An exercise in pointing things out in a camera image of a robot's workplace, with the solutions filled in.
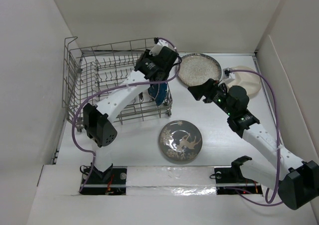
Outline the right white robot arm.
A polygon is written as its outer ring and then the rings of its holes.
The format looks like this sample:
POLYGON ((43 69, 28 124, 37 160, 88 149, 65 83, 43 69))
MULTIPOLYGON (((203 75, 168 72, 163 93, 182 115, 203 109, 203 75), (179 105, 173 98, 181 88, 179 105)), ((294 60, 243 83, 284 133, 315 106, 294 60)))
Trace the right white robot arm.
POLYGON ((230 129, 256 148, 273 169, 248 156, 233 161, 230 176, 241 182, 251 179, 279 196, 290 209, 297 210, 319 196, 319 166, 315 161, 306 162, 294 155, 279 139, 274 139, 260 121, 248 110, 249 97, 241 86, 224 91, 218 81, 208 79, 205 83, 190 86, 189 92, 199 101, 215 103, 228 115, 230 129))

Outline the blue leaf shaped plate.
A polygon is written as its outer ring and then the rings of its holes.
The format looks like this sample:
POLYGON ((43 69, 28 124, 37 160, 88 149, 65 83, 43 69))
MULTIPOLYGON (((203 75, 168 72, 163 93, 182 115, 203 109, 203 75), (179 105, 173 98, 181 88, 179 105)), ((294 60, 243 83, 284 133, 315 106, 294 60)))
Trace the blue leaf shaped plate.
POLYGON ((167 83, 154 84, 148 88, 148 95, 156 103, 156 106, 163 104, 167 94, 167 83))

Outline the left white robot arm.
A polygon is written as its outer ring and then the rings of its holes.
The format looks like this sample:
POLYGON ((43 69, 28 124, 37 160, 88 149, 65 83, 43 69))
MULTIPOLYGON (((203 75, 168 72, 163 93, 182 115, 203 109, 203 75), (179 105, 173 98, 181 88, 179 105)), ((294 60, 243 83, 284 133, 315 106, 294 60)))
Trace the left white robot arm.
POLYGON ((152 50, 145 50, 119 88, 96 106, 89 103, 84 106, 84 129, 98 147, 93 166, 94 178, 98 182, 106 183, 112 175, 110 149, 118 134, 112 123, 134 98, 151 86, 151 82, 160 84, 167 81, 178 56, 175 50, 165 45, 156 45, 152 50))

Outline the grey deer pattern plate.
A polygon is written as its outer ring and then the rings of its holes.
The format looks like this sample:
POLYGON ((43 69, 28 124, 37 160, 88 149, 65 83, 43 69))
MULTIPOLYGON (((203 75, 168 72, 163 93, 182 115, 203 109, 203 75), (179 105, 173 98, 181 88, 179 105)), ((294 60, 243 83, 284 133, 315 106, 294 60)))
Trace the grey deer pattern plate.
POLYGON ((177 163, 193 161, 202 149, 200 130, 185 120, 167 123, 159 134, 159 148, 169 160, 177 163))

